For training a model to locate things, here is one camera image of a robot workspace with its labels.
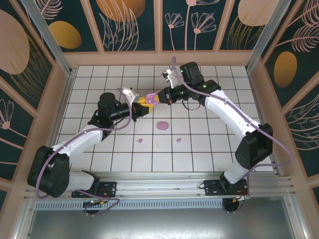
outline white tile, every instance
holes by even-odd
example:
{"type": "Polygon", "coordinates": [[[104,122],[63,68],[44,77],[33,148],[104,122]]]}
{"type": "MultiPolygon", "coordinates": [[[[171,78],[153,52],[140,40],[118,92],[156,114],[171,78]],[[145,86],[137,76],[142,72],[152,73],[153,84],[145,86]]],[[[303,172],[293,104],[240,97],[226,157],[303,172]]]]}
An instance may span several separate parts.
{"type": "Polygon", "coordinates": [[[234,82],[237,90],[250,90],[250,84],[247,77],[234,77],[234,82]]]}
{"type": "Polygon", "coordinates": [[[247,77],[246,68],[244,66],[231,66],[234,77],[247,77]]]}
{"type": "Polygon", "coordinates": [[[91,77],[93,66],[79,66],[76,77],[91,77]]]}
{"type": "Polygon", "coordinates": [[[191,153],[173,153],[173,172],[193,172],[191,153]]]}
{"type": "Polygon", "coordinates": [[[84,111],[83,111],[83,118],[91,118],[98,109],[97,104],[85,104],[84,111]]]}
{"type": "Polygon", "coordinates": [[[207,119],[189,119],[191,134],[208,134],[207,119]]]}
{"type": "Polygon", "coordinates": [[[153,134],[171,134],[171,121],[170,119],[154,119],[154,127],[153,127],[153,134]],[[158,129],[158,123],[159,122],[167,122],[168,123],[168,128],[166,130],[160,130],[158,129]]]}
{"type": "Polygon", "coordinates": [[[218,84],[222,90],[234,90],[235,84],[232,77],[218,77],[218,84]]]}
{"type": "Polygon", "coordinates": [[[104,90],[89,90],[86,103],[98,103],[104,90]]]}
{"type": "Polygon", "coordinates": [[[227,134],[227,128],[221,119],[208,119],[209,134],[227,134]]]}
{"type": "Polygon", "coordinates": [[[132,153],[113,153],[112,172],[130,172],[132,166],[132,153]]]}
{"type": "Polygon", "coordinates": [[[79,131],[81,119],[64,119],[61,134],[74,134],[79,131]]]}
{"type": "Polygon", "coordinates": [[[173,152],[191,152],[190,135],[176,135],[172,136],[173,152]]]}
{"type": "Polygon", "coordinates": [[[73,90],[87,90],[90,85],[90,77],[76,77],[73,84],[73,90]]]}
{"type": "Polygon", "coordinates": [[[94,66],[92,77],[106,77],[108,70],[109,66],[94,66]]]}
{"type": "Polygon", "coordinates": [[[154,66],[140,66],[139,76],[154,76],[154,66]]]}
{"type": "Polygon", "coordinates": [[[122,77],[124,66],[109,66],[108,77],[122,77]]]}
{"type": "Polygon", "coordinates": [[[107,136],[102,142],[99,142],[94,147],[94,152],[113,152],[114,135],[107,136]]]}
{"type": "Polygon", "coordinates": [[[255,104],[240,104],[240,109],[250,118],[259,118],[255,104]]]}
{"type": "Polygon", "coordinates": [[[92,77],[90,83],[90,90],[104,90],[106,77],[92,77]]]}
{"type": "Polygon", "coordinates": [[[198,109],[196,109],[198,107],[197,104],[188,104],[186,106],[190,109],[189,110],[190,118],[207,118],[206,107],[201,105],[198,109]]]}
{"type": "Polygon", "coordinates": [[[114,152],[132,152],[133,135],[115,135],[114,152]]]}
{"type": "Polygon", "coordinates": [[[194,172],[212,172],[213,160],[211,153],[193,153],[194,172]]]}
{"type": "Polygon", "coordinates": [[[172,172],[171,153],[153,153],[153,172],[172,172]]]}
{"type": "Polygon", "coordinates": [[[153,111],[154,118],[170,118],[170,106],[168,106],[167,104],[158,104],[154,106],[153,111]]]}
{"type": "Polygon", "coordinates": [[[209,135],[191,135],[190,137],[193,152],[211,152],[209,135]]]}
{"type": "Polygon", "coordinates": [[[155,77],[161,76],[161,74],[166,71],[169,68],[169,66],[155,66],[155,77]]]}
{"type": "Polygon", "coordinates": [[[153,144],[153,136],[148,135],[134,135],[133,152],[151,152],[153,144]]]}
{"type": "Polygon", "coordinates": [[[122,77],[108,77],[106,79],[105,89],[116,90],[122,87],[122,77]]]}
{"type": "Polygon", "coordinates": [[[137,89],[138,77],[123,77],[122,87],[137,89]]]}
{"type": "Polygon", "coordinates": [[[153,135],[153,152],[171,152],[171,135],[153,135]]]}
{"type": "Polygon", "coordinates": [[[139,76],[139,66],[124,66],[123,76],[139,76]]]}
{"type": "Polygon", "coordinates": [[[68,104],[66,109],[66,118],[81,118],[84,109],[84,104],[68,104]]]}
{"type": "Polygon", "coordinates": [[[91,172],[110,172],[112,153],[94,153],[91,172]]]}
{"type": "MultiPolygon", "coordinates": [[[[272,162],[270,160],[270,157],[268,156],[267,158],[265,158],[263,161],[259,162],[258,164],[271,164],[271,163],[272,162]]],[[[255,171],[256,172],[273,172],[274,169],[272,166],[263,166],[263,167],[255,168],[255,171]]]]}
{"type": "Polygon", "coordinates": [[[232,77],[230,66],[216,66],[218,77],[232,77]]]}
{"type": "Polygon", "coordinates": [[[138,118],[135,123],[135,134],[152,134],[153,133],[153,119],[138,118]]]}
{"type": "Polygon", "coordinates": [[[171,105],[172,118],[188,118],[188,110],[182,104],[171,105]]]}
{"type": "Polygon", "coordinates": [[[151,172],[152,154],[133,153],[132,172],[151,172]]]}
{"type": "Polygon", "coordinates": [[[214,171],[224,172],[233,163],[231,153],[213,153],[214,171]]]}
{"type": "Polygon", "coordinates": [[[91,120],[91,118],[82,118],[81,119],[81,124],[80,124],[80,127],[79,127],[79,132],[84,129],[87,125],[88,125],[88,122],[91,120]]]}
{"type": "Polygon", "coordinates": [[[239,139],[236,135],[232,134],[229,135],[229,141],[230,141],[230,148],[232,152],[236,152],[238,146],[239,146],[239,139]]]}
{"type": "Polygon", "coordinates": [[[215,66],[200,66],[200,71],[203,77],[216,77],[216,68],[215,66]]]}
{"type": "Polygon", "coordinates": [[[166,82],[163,77],[154,77],[154,89],[162,90],[170,86],[169,82],[166,82]]]}
{"type": "Polygon", "coordinates": [[[190,134],[189,119],[171,119],[173,134],[190,134]]]}
{"type": "Polygon", "coordinates": [[[253,93],[250,90],[237,90],[239,103],[254,103],[253,93]]]}
{"type": "Polygon", "coordinates": [[[80,172],[82,170],[90,171],[93,153],[81,153],[76,160],[72,162],[71,171],[80,172]]]}
{"type": "Polygon", "coordinates": [[[72,134],[60,134],[57,144],[65,143],[68,139],[72,138],[72,134]]]}
{"type": "MultiPolygon", "coordinates": [[[[120,128],[124,125],[126,125],[126,123],[128,122],[129,119],[124,119],[123,121],[121,121],[120,123],[118,123],[115,128],[120,128]]],[[[120,130],[117,130],[115,131],[115,134],[116,135],[119,135],[119,134],[134,134],[134,121],[131,120],[131,122],[129,123],[128,126],[126,126],[125,128],[123,129],[120,129],[120,130]]]]}
{"type": "Polygon", "coordinates": [[[154,77],[139,77],[138,89],[154,89],[154,77]]]}
{"type": "Polygon", "coordinates": [[[228,135],[213,134],[210,136],[212,152],[230,152],[228,135]]]}
{"type": "Polygon", "coordinates": [[[69,103],[85,103],[88,91],[85,90],[72,90],[69,103]]]}
{"type": "Polygon", "coordinates": [[[238,103],[238,97],[235,90],[224,90],[228,99],[230,99],[233,103],[238,103]]]}

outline table surface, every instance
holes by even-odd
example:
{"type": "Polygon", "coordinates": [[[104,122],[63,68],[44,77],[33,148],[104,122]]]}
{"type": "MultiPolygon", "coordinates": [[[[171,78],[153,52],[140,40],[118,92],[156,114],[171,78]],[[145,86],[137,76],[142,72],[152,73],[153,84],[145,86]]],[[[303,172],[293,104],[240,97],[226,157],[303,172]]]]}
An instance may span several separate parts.
{"type": "MultiPolygon", "coordinates": [[[[82,130],[97,109],[104,92],[124,98],[121,87],[139,89],[141,95],[168,86],[160,74],[169,66],[79,66],[64,113],[57,143],[82,130]]],[[[252,90],[243,66],[200,66],[205,80],[214,80],[228,98],[248,116],[259,121],[252,90]]],[[[104,141],[88,148],[71,165],[71,171],[92,172],[222,172],[235,160],[239,140],[212,111],[189,100],[168,106],[158,104],[153,112],[112,132],[104,141]],[[159,121],[168,122],[158,130],[159,121]]],[[[123,120],[117,125],[124,125],[123,120]]],[[[271,163],[266,158],[263,163],[271,163]]],[[[272,172],[272,167],[256,171],[272,172]]]]}

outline pink blob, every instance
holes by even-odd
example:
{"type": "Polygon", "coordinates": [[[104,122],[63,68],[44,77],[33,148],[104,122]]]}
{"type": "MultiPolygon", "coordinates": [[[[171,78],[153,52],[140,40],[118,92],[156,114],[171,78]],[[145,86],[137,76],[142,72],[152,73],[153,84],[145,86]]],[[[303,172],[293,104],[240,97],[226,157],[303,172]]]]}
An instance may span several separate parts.
{"type": "Polygon", "coordinates": [[[169,124],[167,122],[164,122],[164,121],[160,121],[157,124],[157,127],[159,130],[166,130],[166,129],[168,129],[168,126],[169,126],[169,124]]]}

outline decorative wallpaper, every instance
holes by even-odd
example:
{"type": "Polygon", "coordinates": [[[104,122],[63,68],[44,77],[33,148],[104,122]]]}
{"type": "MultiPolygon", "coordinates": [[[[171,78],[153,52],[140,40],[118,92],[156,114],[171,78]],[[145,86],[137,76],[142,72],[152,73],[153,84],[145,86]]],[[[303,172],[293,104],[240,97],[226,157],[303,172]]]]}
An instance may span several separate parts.
{"type": "Polygon", "coordinates": [[[97,51],[80,0],[34,2],[63,52],[97,51]]]}
{"type": "Polygon", "coordinates": [[[0,22],[0,77],[37,109],[52,65],[8,0],[0,22]]]}
{"type": "Polygon", "coordinates": [[[280,28],[281,28],[282,25],[284,24],[284,22],[285,22],[287,16],[289,15],[289,13],[290,13],[291,9],[293,8],[293,6],[295,5],[296,1],[297,1],[297,0],[291,0],[291,2],[290,2],[290,4],[289,4],[289,6],[288,6],[288,8],[287,8],[287,10],[286,10],[286,12],[285,12],[285,14],[284,14],[284,16],[281,18],[281,21],[280,21],[279,25],[277,26],[277,29],[275,30],[274,34],[273,34],[272,37],[270,38],[270,40],[269,40],[268,44],[266,45],[264,51],[261,53],[261,57],[262,57],[262,58],[264,58],[264,56],[265,56],[265,54],[267,53],[267,51],[268,51],[270,45],[273,43],[273,40],[274,40],[275,36],[278,34],[280,28]]]}
{"type": "Polygon", "coordinates": [[[153,0],[90,0],[105,51],[154,51],[153,0]]]}
{"type": "Polygon", "coordinates": [[[319,70],[319,1],[305,0],[265,66],[281,106],[319,70]]]}
{"type": "Polygon", "coordinates": [[[319,174],[319,85],[286,114],[308,177],[319,174]]]}
{"type": "Polygon", "coordinates": [[[1,212],[1,208],[4,204],[5,197],[6,197],[6,191],[0,190],[0,212],[1,212]]]}
{"type": "Polygon", "coordinates": [[[220,50],[252,50],[278,0],[235,0],[220,50]]]}
{"type": "Polygon", "coordinates": [[[12,180],[33,117],[0,89],[0,178],[12,180]]]}
{"type": "Polygon", "coordinates": [[[163,0],[162,49],[212,50],[224,0],[163,0]]]}

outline pink object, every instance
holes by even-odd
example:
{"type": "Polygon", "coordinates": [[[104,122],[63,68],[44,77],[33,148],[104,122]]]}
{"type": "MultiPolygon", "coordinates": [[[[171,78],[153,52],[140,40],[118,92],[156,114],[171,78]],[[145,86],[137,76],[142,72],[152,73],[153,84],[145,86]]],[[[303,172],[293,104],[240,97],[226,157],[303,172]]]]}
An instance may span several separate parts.
{"type": "Polygon", "coordinates": [[[166,130],[166,129],[168,129],[168,126],[169,126],[169,124],[167,122],[164,122],[164,121],[160,121],[157,124],[157,127],[159,130],[166,130]]]}
{"type": "Polygon", "coordinates": [[[158,102],[155,100],[155,96],[157,96],[158,94],[156,92],[154,93],[150,93],[150,94],[147,94],[145,96],[146,98],[146,103],[147,104],[151,104],[151,105],[157,105],[158,102]]]}

